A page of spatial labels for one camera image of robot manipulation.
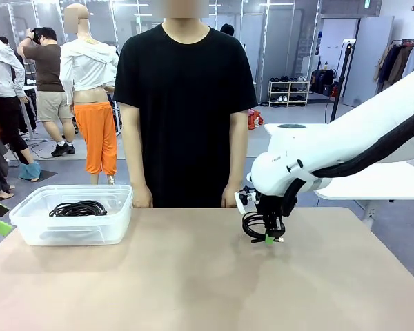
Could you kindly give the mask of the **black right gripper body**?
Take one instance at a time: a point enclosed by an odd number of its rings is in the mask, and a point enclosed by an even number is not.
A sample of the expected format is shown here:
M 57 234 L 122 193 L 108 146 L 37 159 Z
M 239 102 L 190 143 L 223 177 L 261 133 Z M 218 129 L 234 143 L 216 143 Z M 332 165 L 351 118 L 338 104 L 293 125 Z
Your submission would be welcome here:
M 257 204 L 257 211 L 262 215 L 264 225 L 281 225 L 282 203 L 284 198 L 278 196 L 262 195 Z

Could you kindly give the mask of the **person's left hand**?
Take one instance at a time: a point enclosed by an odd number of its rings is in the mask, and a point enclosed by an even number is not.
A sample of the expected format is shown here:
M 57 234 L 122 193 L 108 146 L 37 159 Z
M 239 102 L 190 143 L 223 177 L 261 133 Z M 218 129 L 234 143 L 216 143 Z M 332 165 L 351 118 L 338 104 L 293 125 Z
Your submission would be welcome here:
M 222 194 L 221 206 L 223 208 L 235 208 L 237 206 L 235 193 L 240 191 L 241 188 L 240 183 L 228 183 Z

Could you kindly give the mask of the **person's right hand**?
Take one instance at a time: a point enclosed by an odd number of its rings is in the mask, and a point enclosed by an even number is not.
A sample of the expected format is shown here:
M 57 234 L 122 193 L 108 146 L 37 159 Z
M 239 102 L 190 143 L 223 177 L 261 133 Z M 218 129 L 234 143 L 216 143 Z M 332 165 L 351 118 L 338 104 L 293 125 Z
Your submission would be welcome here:
M 134 185 L 132 204 L 134 208 L 152 208 L 152 193 L 147 185 Z

